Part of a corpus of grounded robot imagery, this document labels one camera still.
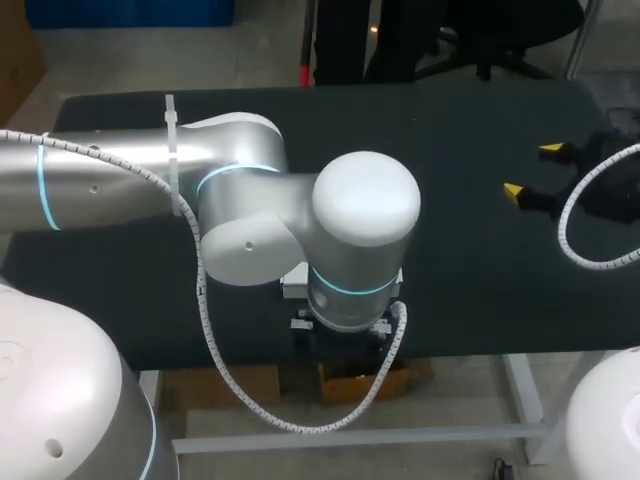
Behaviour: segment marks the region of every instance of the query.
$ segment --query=cyan led ring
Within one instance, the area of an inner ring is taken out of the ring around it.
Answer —
[[[333,283],[331,283],[326,278],[324,278],[322,275],[318,273],[318,271],[315,268],[311,267],[311,270],[313,271],[315,276],[318,277],[318,280],[324,283],[327,287],[331,288],[332,290],[335,290],[338,293],[343,293],[345,295],[356,295],[356,296],[373,295],[374,293],[381,292],[382,290],[387,288],[389,285],[395,283],[396,279],[398,278],[398,275],[396,275],[381,287],[373,288],[371,290],[345,290],[344,288],[340,288],[334,285]]]
[[[44,133],[42,136],[46,137],[49,133]],[[49,226],[53,230],[60,230],[58,224],[53,219],[53,214],[51,213],[51,207],[49,206],[49,199],[47,198],[47,184],[44,179],[44,159],[46,156],[46,148],[44,145],[38,146],[38,154],[36,156],[36,171],[38,175],[38,192],[40,194],[40,204],[42,205],[42,211],[44,212],[44,216],[49,223]]]
[[[142,474],[140,475],[140,480],[146,480],[147,475],[149,474],[149,469],[151,468],[151,464],[153,463],[153,454],[156,451],[156,441],[158,439],[158,427],[156,426],[156,415],[153,412],[153,407],[151,406],[151,402],[144,395],[144,399],[147,401],[149,405],[149,410],[151,412],[151,426],[153,431],[151,432],[151,448],[149,450],[149,456],[147,457],[147,463],[144,466],[144,470],[142,470]]]
[[[216,175],[221,175],[223,173],[231,172],[233,170],[241,170],[244,168],[251,168],[254,170],[266,170],[267,172],[280,173],[280,170],[278,170],[277,168],[271,167],[269,165],[251,165],[251,164],[240,164],[240,163],[227,165],[226,167],[220,167],[217,170],[209,172],[204,177],[202,177],[202,180],[200,180],[200,183],[198,183],[198,188],[196,188],[196,195],[199,195],[200,189],[204,186],[204,184],[207,183]]]

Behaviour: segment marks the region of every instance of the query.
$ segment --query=white spiral cable wrap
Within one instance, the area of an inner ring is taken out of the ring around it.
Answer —
[[[569,195],[569,198],[564,205],[564,208],[562,209],[560,220],[558,222],[558,242],[560,243],[560,248],[562,248],[562,251],[567,257],[569,257],[572,261],[583,268],[587,268],[589,270],[614,270],[616,268],[629,265],[640,259],[640,248],[638,248],[633,252],[616,258],[615,260],[608,260],[606,262],[594,262],[593,260],[588,260],[574,252],[573,249],[569,246],[569,241],[567,240],[567,224],[569,223],[569,216],[571,215],[571,212],[576,206],[578,198],[580,197],[584,189],[587,188],[589,184],[593,182],[598,177],[598,175],[601,175],[602,172],[604,172],[606,169],[638,152],[640,152],[640,143],[627,147],[624,150],[616,153],[615,155],[607,158],[604,162],[587,173],[584,178],[580,180],[580,182],[578,182],[578,185],[576,185],[576,187],[573,189],[571,195]]]
[[[131,173],[142,177],[147,182],[154,185],[156,188],[163,191],[169,197],[171,197],[171,187],[167,182],[165,182],[162,178],[150,172],[149,170],[140,167],[139,165],[135,165],[130,163],[124,159],[118,158],[114,155],[110,155],[106,152],[102,152],[95,148],[88,148],[82,145],[78,145],[75,143],[67,142],[65,140],[59,140],[51,137],[45,137],[41,135],[33,135],[29,133],[21,133],[21,132],[13,132],[10,130],[0,130],[0,141],[9,141],[9,142],[18,142],[18,143],[26,143],[31,145],[42,145],[44,147],[56,148],[59,150],[66,150],[68,152],[76,153],[78,155],[84,155],[87,157],[94,158],[96,160],[100,160],[105,163],[109,163],[111,165],[115,165],[116,167],[123,168],[125,170],[129,170]],[[198,219],[194,214],[193,210],[187,203],[187,201],[181,195],[179,197],[180,202],[180,211],[182,215],[186,219],[189,224],[189,228],[191,229],[191,233],[193,235],[193,240],[196,249],[196,257],[198,263],[198,269],[196,274],[196,297],[198,299],[198,308],[200,311],[200,320],[202,322],[202,330],[204,332],[205,339],[207,341],[207,345],[209,347],[209,352],[211,353],[211,358],[213,358],[213,362],[216,367],[220,371],[220,375],[224,379],[225,383],[229,386],[229,388],[233,391],[233,393],[254,413],[256,413],[260,418],[265,420],[266,422],[275,425],[282,430],[287,430],[289,432],[294,433],[302,433],[302,434],[318,434],[318,433],[327,433],[334,430],[338,430],[343,428],[353,422],[356,418],[358,418],[366,409],[369,407],[371,402],[373,402],[378,390],[382,386],[382,382],[385,377],[393,360],[398,353],[400,348],[400,343],[402,342],[402,337],[404,336],[404,332],[407,326],[407,307],[402,302],[395,302],[391,306],[391,312],[394,317],[396,317],[398,321],[398,325],[396,327],[396,333],[391,342],[391,346],[389,347],[389,351],[387,353],[382,366],[380,367],[380,371],[371,385],[371,389],[369,393],[367,393],[366,397],[362,400],[362,402],[346,417],[342,420],[339,420],[334,423],[330,423],[327,425],[317,426],[317,427],[305,427],[301,425],[296,425],[294,423],[286,422],[281,420],[264,408],[262,408],[258,403],[256,403],[249,395],[242,390],[242,387],[238,385],[235,379],[231,376],[231,373],[227,369],[227,366],[224,363],[224,360],[220,356],[220,351],[218,350],[218,346],[216,344],[215,338],[213,336],[213,331],[211,327],[211,321],[209,319],[209,310],[207,308],[207,273],[204,268],[204,263],[202,261],[202,255],[200,252],[200,227],[198,226]]]

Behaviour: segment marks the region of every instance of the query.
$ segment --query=blue crate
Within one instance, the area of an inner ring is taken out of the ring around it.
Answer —
[[[150,27],[223,27],[233,23],[234,0],[139,0]]]
[[[234,0],[26,0],[33,28],[215,27],[233,23]]]
[[[137,27],[136,0],[27,0],[32,28]]]

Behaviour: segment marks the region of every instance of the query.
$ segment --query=screw hole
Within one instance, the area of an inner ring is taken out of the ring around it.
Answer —
[[[44,449],[47,451],[47,454],[52,458],[60,458],[64,453],[62,449],[62,444],[58,440],[47,440],[44,442]]]

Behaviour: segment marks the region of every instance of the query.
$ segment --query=white table frame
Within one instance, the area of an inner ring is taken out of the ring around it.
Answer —
[[[268,434],[231,437],[184,438],[173,441],[178,455],[195,453],[246,452],[322,448],[351,445],[389,445],[401,443],[509,440],[524,438],[527,459],[531,465],[550,462],[562,445],[565,415],[573,391],[582,378],[596,366],[606,352],[585,352],[581,355],[557,399],[544,412],[538,389],[526,354],[503,355],[520,423],[477,427],[401,428],[383,430],[347,430],[323,435]],[[142,372],[140,385],[157,408],[161,374]]]
[[[578,29],[576,38],[573,41],[571,53],[569,53],[569,59],[565,65],[564,78],[573,80],[578,75],[580,63],[584,56],[584,48],[598,20],[603,3],[604,0],[587,0],[584,11],[584,22]]]

